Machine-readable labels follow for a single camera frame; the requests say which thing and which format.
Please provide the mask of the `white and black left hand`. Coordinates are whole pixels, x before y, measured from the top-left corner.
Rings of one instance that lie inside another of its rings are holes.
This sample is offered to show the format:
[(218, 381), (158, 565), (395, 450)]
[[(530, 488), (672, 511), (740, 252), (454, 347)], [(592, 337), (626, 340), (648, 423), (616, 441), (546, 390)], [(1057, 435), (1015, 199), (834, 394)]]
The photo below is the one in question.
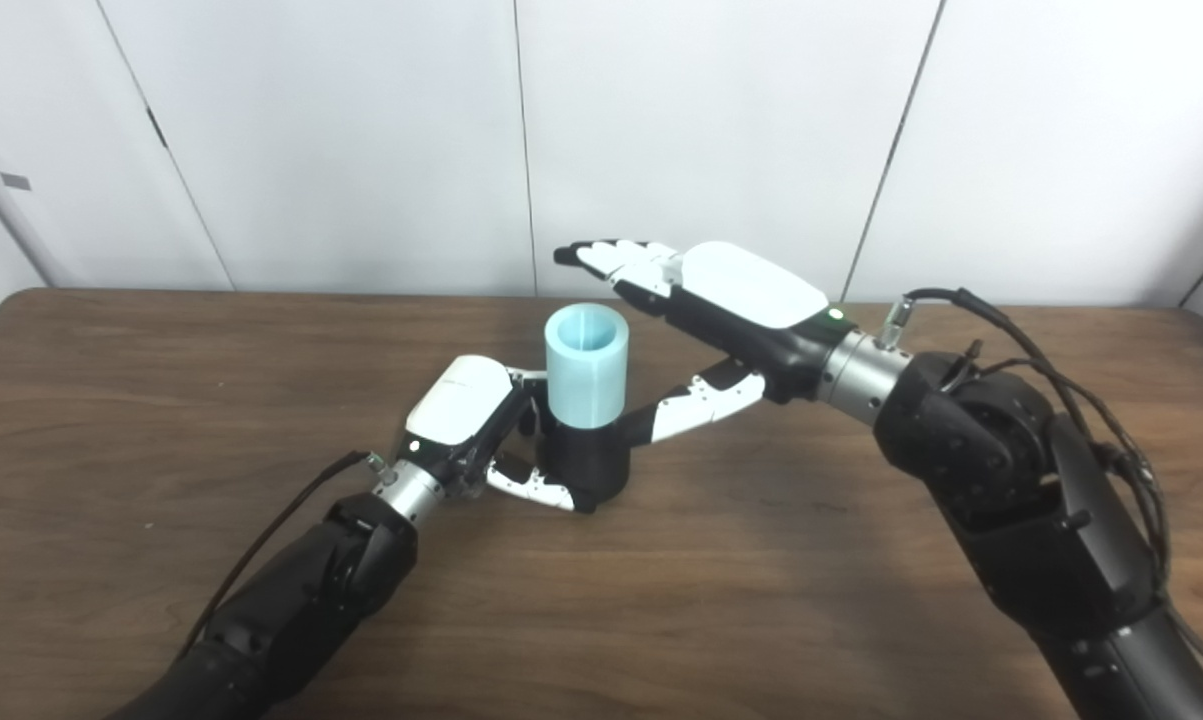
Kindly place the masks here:
[(552, 477), (502, 445), (525, 421), (546, 418), (546, 371), (461, 355), (408, 415), (401, 444), (374, 496), (419, 528), (448, 498), (493, 488), (579, 514), (597, 510), (589, 493)]

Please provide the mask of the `white and black right hand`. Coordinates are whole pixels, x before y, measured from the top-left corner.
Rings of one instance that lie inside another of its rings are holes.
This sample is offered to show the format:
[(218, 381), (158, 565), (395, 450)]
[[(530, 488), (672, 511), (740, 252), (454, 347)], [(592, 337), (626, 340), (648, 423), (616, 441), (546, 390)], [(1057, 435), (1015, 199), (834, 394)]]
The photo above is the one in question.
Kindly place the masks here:
[(680, 252), (662, 243), (588, 240), (561, 246), (552, 258), (724, 355), (660, 400), (621, 416), (621, 434), (633, 447), (758, 401), (819, 401), (875, 427), (909, 364), (908, 355), (845, 319), (811, 282), (733, 243)]

